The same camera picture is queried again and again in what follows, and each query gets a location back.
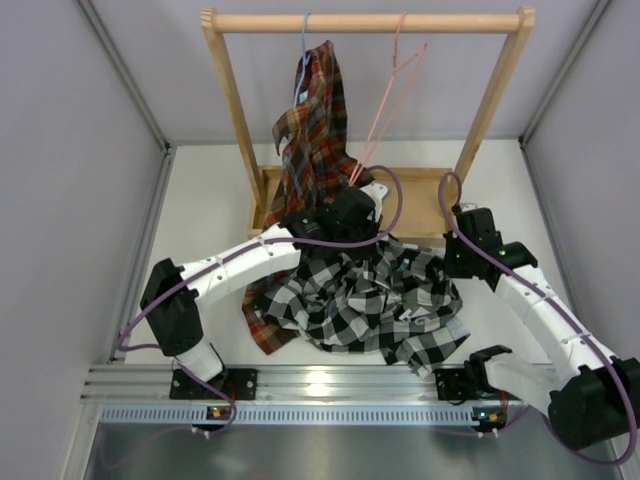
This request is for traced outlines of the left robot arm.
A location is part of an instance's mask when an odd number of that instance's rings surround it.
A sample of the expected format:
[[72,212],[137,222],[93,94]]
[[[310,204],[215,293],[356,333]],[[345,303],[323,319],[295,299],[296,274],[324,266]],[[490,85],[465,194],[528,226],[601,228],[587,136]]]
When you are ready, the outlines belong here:
[[158,262],[140,308],[162,354],[193,374],[191,385],[203,398],[221,395],[227,371],[204,335],[201,312],[236,290],[306,261],[371,250],[388,195],[388,187],[378,182],[348,187],[319,209],[288,214],[220,255],[183,265],[171,259]]

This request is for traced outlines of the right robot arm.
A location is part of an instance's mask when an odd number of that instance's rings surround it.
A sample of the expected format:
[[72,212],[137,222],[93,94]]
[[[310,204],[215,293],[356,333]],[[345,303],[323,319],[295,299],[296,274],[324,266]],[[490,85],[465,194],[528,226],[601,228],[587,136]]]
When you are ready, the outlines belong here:
[[465,384],[478,396],[510,393],[540,412],[557,438],[578,451],[626,434],[638,439],[639,362],[621,359],[570,311],[536,258],[504,243],[488,208],[454,206],[445,234],[445,272],[477,278],[519,317],[551,365],[536,367],[503,345],[473,353]]

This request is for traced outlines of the black white checkered shirt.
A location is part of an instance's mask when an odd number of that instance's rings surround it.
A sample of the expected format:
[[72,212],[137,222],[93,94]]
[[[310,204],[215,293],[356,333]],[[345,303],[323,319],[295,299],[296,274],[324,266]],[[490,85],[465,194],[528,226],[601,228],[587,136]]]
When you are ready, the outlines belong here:
[[469,337],[462,307],[441,255],[388,240],[364,259],[343,252],[261,279],[242,313],[265,354],[300,338],[332,354],[378,352],[426,377]]

